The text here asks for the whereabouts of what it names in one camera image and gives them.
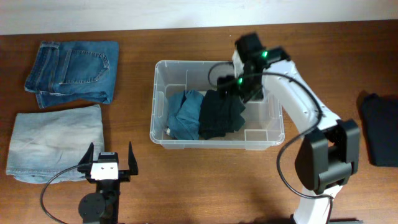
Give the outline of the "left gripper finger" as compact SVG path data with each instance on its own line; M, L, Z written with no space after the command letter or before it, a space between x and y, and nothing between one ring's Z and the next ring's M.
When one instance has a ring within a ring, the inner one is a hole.
M94 144L91 142L85 155L79 161L79 165L82 164L91 164L93 162L93 155L94 155Z
M138 175L139 169L138 169L135 155L132 150L132 142L131 141L129 141L129 149L128 149L128 166L129 166L129 175Z

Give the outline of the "black garment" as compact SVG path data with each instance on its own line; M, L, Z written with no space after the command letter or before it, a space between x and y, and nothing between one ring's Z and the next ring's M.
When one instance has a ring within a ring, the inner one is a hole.
M238 96L221 98L217 91L208 90L201 104L199 135L208 140L239 131L245 124L241 116L245 109Z

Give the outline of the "light blue jeans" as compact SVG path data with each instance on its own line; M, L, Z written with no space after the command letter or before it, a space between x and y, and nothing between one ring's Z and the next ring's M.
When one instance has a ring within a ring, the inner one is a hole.
M75 166L94 145L104 152L100 105L46 113L19 113L9 145L6 174L30 184L44 184Z

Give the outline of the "teal blue shirt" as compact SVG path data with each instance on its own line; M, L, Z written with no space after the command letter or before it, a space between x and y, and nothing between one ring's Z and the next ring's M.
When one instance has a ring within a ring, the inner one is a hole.
M177 140L198 140L199 117L204 96L196 90L172 95L168 107L169 136Z

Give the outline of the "dark navy garment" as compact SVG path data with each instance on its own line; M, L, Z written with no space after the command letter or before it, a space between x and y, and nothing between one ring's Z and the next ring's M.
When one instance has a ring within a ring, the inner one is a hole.
M372 164L397 167L397 99L373 93L364 98L359 111Z

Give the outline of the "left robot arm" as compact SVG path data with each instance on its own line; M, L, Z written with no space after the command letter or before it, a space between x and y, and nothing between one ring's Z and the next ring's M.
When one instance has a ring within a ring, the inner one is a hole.
M90 144L87 152L78 163L78 172L86 180L96 185L93 193L85 195L78 206L83 223L117 223L119 213L120 184L130 182L131 176L139 169L132 150L128 149L127 170L119 169L119 157L116 152L101 152L94 160L94 145Z

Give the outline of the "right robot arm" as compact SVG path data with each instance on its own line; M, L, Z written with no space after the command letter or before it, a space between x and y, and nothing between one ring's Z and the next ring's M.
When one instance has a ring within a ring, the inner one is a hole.
M234 77L218 80L217 89L239 96L244 103L258 99L262 90L278 99L299 131L282 146L276 162L285 186L300 197L290 219L292 223L331 223L335 197L358 171L357 123L343 121L322 103L282 47L267 49L255 32L242 35L235 47L230 61ZM287 182L280 165L285 150L299 139L295 170L303 185L301 192Z

